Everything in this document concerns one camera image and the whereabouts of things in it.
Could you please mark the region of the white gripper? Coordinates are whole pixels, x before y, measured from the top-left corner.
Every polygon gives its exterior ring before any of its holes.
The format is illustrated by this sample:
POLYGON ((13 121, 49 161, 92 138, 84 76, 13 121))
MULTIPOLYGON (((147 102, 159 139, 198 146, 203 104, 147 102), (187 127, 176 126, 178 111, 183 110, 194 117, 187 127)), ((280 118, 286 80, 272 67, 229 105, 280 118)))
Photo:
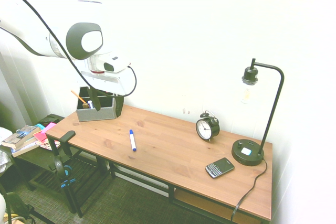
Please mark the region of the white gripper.
POLYGON ((79 68, 79 71, 92 86, 87 87, 87 92, 96 111, 100 111, 101 109, 97 90, 119 95, 115 97, 116 117, 119 117, 124 104, 124 97, 122 95, 132 92, 132 69, 126 67, 117 73, 107 71, 104 74, 94 74, 85 68, 79 68))

